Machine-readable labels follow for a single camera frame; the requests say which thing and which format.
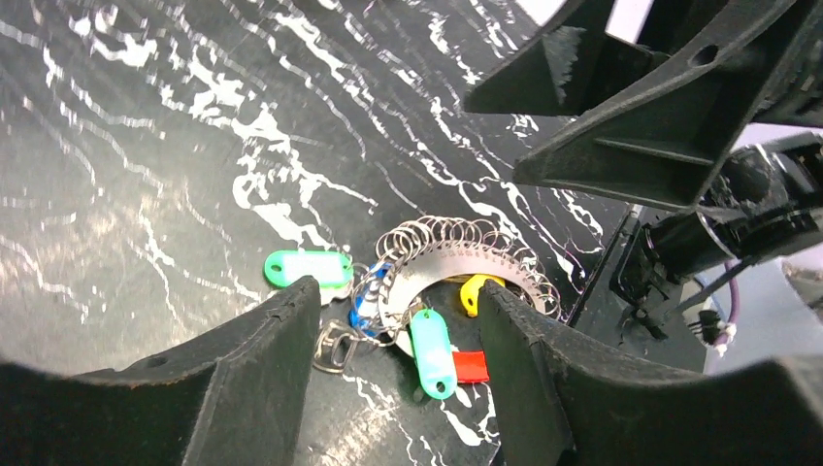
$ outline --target yellow key tag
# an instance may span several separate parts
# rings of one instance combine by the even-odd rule
[[[466,314],[469,317],[477,317],[477,295],[480,293],[480,287],[483,286],[487,280],[492,280],[506,286],[503,279],[492,277],[491,275],[475,275],[468,279],[463,286],[460,286],[460,302],[466,308]]]

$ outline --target key tag label window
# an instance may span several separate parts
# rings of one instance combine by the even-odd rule
[[[342,287],[354,278],[351,261],[333,251],[278,250],[266,259],[263,274],[274,286],[285,288],[306,275],[314,277],[321,288]]]
[[[409,323],[420,386],[427,395],[444,400],[457,388],[457,370],[445,320],[433,309],[417,312]]]

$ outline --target white vein pattern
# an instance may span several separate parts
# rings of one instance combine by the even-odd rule
[[[79,351],[125,366],[270,296],[259,277],[269,251],[365,261],[383,229],[425,214],[488,218],[543,253],[561,289],[582,291],[619,216],[590,196],[507,182],[508,152],[539,141],[538,122],[460,109],[526,35],[509,3],[131,3],[0,14],[0,58],[28,57],[0,64],[0,130],[23,142],[36,127],[43,146],[10,158],[28,178],[0,174],[12,220],[0,225],[0,295],[51,296],[67,308],[53,310],[61,325],[105,327],[107,312],[133,322]],[[63,171],[70,183],[42,183]],[[149,328],[148,344],[129,343]],[[70,351],[38,357],[52,370],[99,367]],[[326,438],[346,433],[301,444],[311,464],[381,463],[381,441],[410,464],[458,464],[446,445],[483,455],[498,444],[488,385],[432,405],[437,415],[421,418],[448,432],[433,435],[397,386],[341,380],[359,412],[346,425],[307,418]]]

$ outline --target black plastic bracket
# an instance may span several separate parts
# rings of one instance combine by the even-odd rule
[[[291,464],[319,312],[304,278],[121,372],[0,361],[0,463]]]
[[[706,377],[603,345],[495,283],[479,318],[509,466],[823,458],[823,357]]]
[[[613,0],[569,0],[470,91],[469,112],[580,115],[516,183],[686,212],[750,121],[823,125],[823,0],[657,3],[634,45],[605,32]]]

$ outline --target key tag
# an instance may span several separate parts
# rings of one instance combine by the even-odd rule
[[[377,269],[378,265],[375,264],[369,270]],[[386,272],[388,269],[391,268],[391,264],[383,264],[378,270],[375,271],[375,277],[378,279],[382,279],[385,277]],[[380,287],[380,283],[372,283],[370,289],[364,291],[365,293],[374,293],[377,292],[378,288]],[[364,335],[367,337],[376,337],[377,333],[373,330],[369,330],[369,323],[370,321],[376,320],[378,318],[378,303],[377,301],[366,301],[363,296],[356,296],[354,298],[354,302],[352,303],[351,311],[348,312],[348,323],[354,327],[359,329],[363,332]]]
[[[423,391],[444,400],[457,388],[457,370],[443,317],[433,309],[417,312],[409,323],[411,347]]]
[[[263,266],[269,283],[285,288],[310,275],[321,288],[345,288],[354,279],[348,257],[328,250],[278,250],[272,252]]]
[[[320,305],[328,306],[332,301],[343,300],[351,296],[351,291],[354,289],[354,280],[336,287],[320,287]]]
[[[477,295],[487,280],[497,282],[500,286],[506,286],[506,282],[504,282],[503,279],[481,274],[471,277],[460,286],[460,302],[463,303],[463,307],[466,308],[466,314],[469,317],[477,317]]]

